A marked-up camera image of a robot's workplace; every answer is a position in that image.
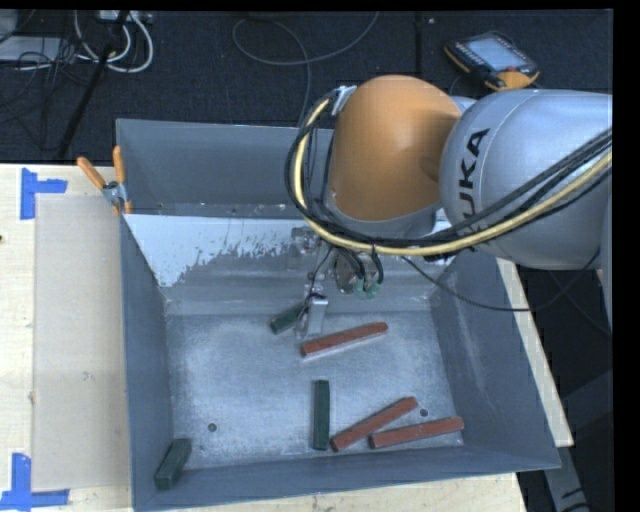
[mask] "blue tape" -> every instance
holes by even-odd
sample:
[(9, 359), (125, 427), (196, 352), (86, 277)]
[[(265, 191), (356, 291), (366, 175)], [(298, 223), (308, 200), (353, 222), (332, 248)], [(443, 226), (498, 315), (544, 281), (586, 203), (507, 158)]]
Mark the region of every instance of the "blue tape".
[(51, 492), (31, 492), (31, 458), (21, 453), (11, 455), (11, 490), (0, 495), (0, 510), (30, 512), (32, 507), (66, 505), (69, 489)]
[(36, 194), (64, 194), (67, 182), (64, 180), (38, 181), (38, 174), (26, 167), (22, 168), (22, 195), (20, 198), (20, 218), (33, 219), (36, 216)]

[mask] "black stand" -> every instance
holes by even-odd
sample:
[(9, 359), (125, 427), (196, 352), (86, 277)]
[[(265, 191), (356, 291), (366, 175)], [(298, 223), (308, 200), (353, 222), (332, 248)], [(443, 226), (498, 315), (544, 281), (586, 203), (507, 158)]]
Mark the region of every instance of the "black stand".
[(129, 16), (129, 10), (121, 10), (118, 13), (118, 17), (116, 18), (116, 21), (115, 21), (115, 26), (113, 27), (113, 30), (110, 32), (111, 37), (109, 38), (109, 41), (107, 41), (107, 44), (102, 49), (102, 54), (100, 55), (100, 60), (98, 61), (96, 70), (91, 76), (89, 85), (87, 85), (87, 89), (85, 90), (82, 96), (82, 99), (80, 100), (80, 103), (76, 107), (75, 112), (71, 116), (67, 129), (65, 130), (64, 135), (62, 136), (62, 142), (60, 143), (60, 149), (58, 150), (58, 156), (57, 156), (58, 160), (64, 160), (67, 150), (69, 149), (69, 145), (73, 140), (73, 136), (75, 135), (76, 130), (78, 129), (78, 125), (80, 124), (82, 115), (84, 114), (84, 111), (87, 108), (87, 104), (89, 103), (89, 100), (93, 95), (93, 91), (95, 90), (96, 85), (98, 85), (98, 81), (100, 80), (100, 77), (104, 72), (104, 69), (107, 65), (107, 60), (109, 59), (109, 55), (111, 55), (111, 52), (113, 51), (116, 41), (118, 40), (117, 35), (119, 35), (122, 32), (122, 27), (124, 26), (124, 23), (128, 16)]

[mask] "yellow cable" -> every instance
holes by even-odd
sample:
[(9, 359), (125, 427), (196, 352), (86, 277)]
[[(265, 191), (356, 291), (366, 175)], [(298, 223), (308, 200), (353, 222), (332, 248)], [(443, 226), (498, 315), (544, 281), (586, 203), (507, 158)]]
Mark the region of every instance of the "yellow cable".
[[(311, 124), (318, 115), (324, 110), (325, 106), (329, 100), (321, 103), (316, 110), (311, 114), (307, 125)], [(296, 199), (306, 207), (304, 197), (302, 194), (302, 159), (304, 155), (304, 151), (306, 149), (308, 141), (308, 134), (300, 140), (300, 144), (298, 145), (298, 150), (296, 152), (296, 157), (293, 166), (293, 183), (294, 183), (294, 194)], [(549, 210), (555, 204), (562, 201), (565, 197), (569, 196), (580, 187), (585, 185), (589, 180), (600, 174), (610, 163), (612, 160), (612, 150), (610, 149), (607, 153), (605, 153), (602, 157), (598, 159), (598, 161), (591, 166), (587, 171), (581, 174), (578, 178), (571, 181), (567, 186), (565, 186), (562, 190), (556, 192), (551, 197), (537, 204), (536, 206), (530, 208), (529, 210), (521, 213), (520, 215), (509, 219), (507, 221), (501, 222), (491, 228), (484, 229), (478, 233), (474, 233), (472, 235), (468, 235), (453, 242), (446, 242), (439, 245), (432, 245), (429, 247), (407, 247), (407, 248), (399, 248), (399, 247), (387, 247), (384, 245), (376, 245), (375, 251), (379, 254), (388, 254), (394, 256), (437, 256), (440, 254), (447, 254), (450, 252), (457, 252), (459, 250), (465, 249), (467, 247), (471, 247), (473, 245), (486, 242), (491, 240), (492, 238), (496, 238), (508, 231), (511, 231), (527, 222), (532, 221), (539, 215), (542, 215), (544, 212)], [(372, 244), (367, 244), (363, 242), (357, 242), (355, 240), (351, 240), (349, 238), (343, 238), (333, 233), (330, 233), (325, 228), (309, 219), (305, 215), (303, 215), (304, 219), (307, 221), (309, 226), (322, 238), (324, 238), (327, 242), (337, 245), (340, 247), (344, 247), (347, 249), (355, 250), (355, 251), (364, 251), (364, 252), (372, 252), (374, 250), (374, 246)]]

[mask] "yellow device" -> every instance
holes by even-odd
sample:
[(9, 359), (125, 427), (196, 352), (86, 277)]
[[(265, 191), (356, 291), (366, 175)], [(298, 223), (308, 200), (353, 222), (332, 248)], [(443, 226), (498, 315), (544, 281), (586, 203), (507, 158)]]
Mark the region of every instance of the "yellow device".
[(540, 75), (537, 64), (498, 32), (448, 41), (444, 52), (472, 80), (494, 91), (523, 89)]

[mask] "bin floor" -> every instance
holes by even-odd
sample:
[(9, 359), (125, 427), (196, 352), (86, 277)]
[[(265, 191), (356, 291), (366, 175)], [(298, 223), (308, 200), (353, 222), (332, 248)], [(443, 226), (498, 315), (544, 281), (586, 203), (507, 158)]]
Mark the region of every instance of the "bin floor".
[[(385, 429), (455, 415), (426, 309), (327, 314), (324, 334), (377, 321), (389, 325), (384, 336), (304, 360), (306, 340), (272, 334), (266, 316), (168, 316), (174, 437), (192, 440), (187, 468), (371, 452), (366, 439), (340, 454), (312, 449), (317, 379), (330, 383), (331, 435), (406, 396), (420, 407)], [(461, 444), (451, 433), (386, 450)]]

